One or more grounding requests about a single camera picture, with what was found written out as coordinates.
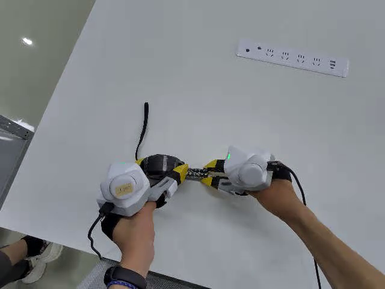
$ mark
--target blue wristband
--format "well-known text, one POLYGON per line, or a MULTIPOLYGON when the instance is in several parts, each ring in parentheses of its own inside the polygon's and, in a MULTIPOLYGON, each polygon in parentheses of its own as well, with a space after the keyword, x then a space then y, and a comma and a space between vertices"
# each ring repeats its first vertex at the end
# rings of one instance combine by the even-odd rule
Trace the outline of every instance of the blue wristband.
POLYGON ((130 288, 130 289, 138 289, 138 287, 132 285, 129 282, 125 282, 125 281, 111 281, 110 283, 107 284, 107 288, 109 288, 112 285, 122 285, 122 286, 126 286, 127 288, 130 288))

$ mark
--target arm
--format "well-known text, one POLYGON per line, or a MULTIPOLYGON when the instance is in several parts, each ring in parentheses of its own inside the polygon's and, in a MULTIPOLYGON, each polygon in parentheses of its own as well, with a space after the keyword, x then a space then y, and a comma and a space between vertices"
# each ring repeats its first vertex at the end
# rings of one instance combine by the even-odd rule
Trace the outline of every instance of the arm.
POLYGON ((251 192, 301 238, 333 288, 385 288, 385 276, 324 226, 297 198, 289 181, 251 192))
MULTIPOLYGON (((154 222, 156 203, 148 202, 134 216, 122 218, 114 228, 112 239, 122 252, 120 266, 147 276, 154 258, 154 222)), ((110 289, 127 289, 113 285, 110 289)))

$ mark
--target black cable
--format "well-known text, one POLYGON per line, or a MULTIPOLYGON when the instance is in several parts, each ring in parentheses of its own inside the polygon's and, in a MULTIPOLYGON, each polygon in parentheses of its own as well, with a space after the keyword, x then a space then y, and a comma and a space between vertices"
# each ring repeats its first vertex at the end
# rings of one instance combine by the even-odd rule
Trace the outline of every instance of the black cable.
POLYGON ((96 220, 92 223, 90 229, 88 230, 88 239, 90 241, 90 246, 91 246, 91 249, 92 251, 94 251, 96 253, 96 255, 99 257, 99 259, 101 260, 102 259, 102 255, 99 253, 98 250, 96 250, 96 248, 94 247, 94 239, 92 239, 91 237, 91 233, 93 231, 93 229, 95 228, 96 224, 98 223, 98 221, 100 221, 102 218, 104 218, 105 216, 107 216, 113 209, 115 208, 115 205, 113 203, 110 203, 110 202, 105 202, 102 207, 100 208, 99 210, 99 215, 98 217, 96 218, 96 220))
POLYGON ((98 221, 100 221, 102 219, 103 215, 99 214, 99 216, 96 218, 95 222, 93 222, 93 224, 91 225, 90 229, 88 230, 88 239, 91 243, 91 249, 92 251, 94 251, 96 253, 96 255, 99 257, 99 259, 101 260, 102 259, 102 256, 101 254, 99 253, 98 250, 96 250, 96 248, 94 247, 94 239, 92 239, 91 237, 91 233, 93 231, 93 229, 95 228, 96 224, 98 223, 98 221))
MULTIPOLYGON (((303 191, 303 188, 301 186, 300 180, 298 179, 298 177, 295 174, 295 172, 292 169, 290 169, 288 166, 286 166, 283 163, 281 163, 280 161, 270 161, 270 162, 268 162, 268 170, 274 170, 276 168, 278 168, 278 169, 279 168, 283 168, 283 169, 286 169, 287 171, 289 171, 291 173, 291 175, 295 179, 295 182, 298 185, 298 188, 300 188, 301 195, 302 195, 302 203, 306 206, 305 192, 303 191)), ((314 268, 315 268, 315 275, 317 277, 318 289, 321 289, 321 280, 319 279, 318 264, 317 264, 317 261, 315 261, 315 258, 313 258, 313 259, 314 259, 314 268)))
POLYGON ((139 150, 139 146, 140 146, 140 144, 142 143, 144 134, 146 133, 146 128, 147 128, 147 121, 148 121, 148 119, 149 119, 149 103, 148 103, 148 102, 145 102, 145 103, 144 103, 144 120, 143 120, 142 132, 141 132, 141 134, 140 134, 140 139, 139 139, 139 143, 138 143, 138 146, 137 146, 137 150, 135 151, 135 159, 136 159, 136 160, 138 160, 138 150, 139 150))

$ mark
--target white sneaker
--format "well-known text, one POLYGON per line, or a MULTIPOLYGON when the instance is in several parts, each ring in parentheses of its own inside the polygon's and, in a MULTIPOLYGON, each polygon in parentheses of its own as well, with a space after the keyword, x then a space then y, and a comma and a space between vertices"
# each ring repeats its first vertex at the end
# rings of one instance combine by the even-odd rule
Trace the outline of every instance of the white sneaker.
POLYGON ((63 246, 56 243, 49 243, 47 248, 39 256, 36 256, 41 262, 49 263, 58 259, 63 251, 63 246))
POLYGON ((32 268, 28 274, 21 280, 23 283, 30 284, 38 281, 44 274, 47 264, 37 258, 29 260, 29 266, 32 268))

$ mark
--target wristwatch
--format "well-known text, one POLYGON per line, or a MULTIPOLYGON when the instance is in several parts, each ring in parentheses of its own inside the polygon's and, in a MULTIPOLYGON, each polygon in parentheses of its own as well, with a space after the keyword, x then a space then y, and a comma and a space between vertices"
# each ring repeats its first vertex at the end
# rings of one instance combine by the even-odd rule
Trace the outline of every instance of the wristwatch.
POLYGON ((146 289, 147 282, 142 275, 135 271, 122 268, 119 265, 109 268, 104 274, 104 284, 112 281, 125 281, 136 286, 138 289, 146 289))

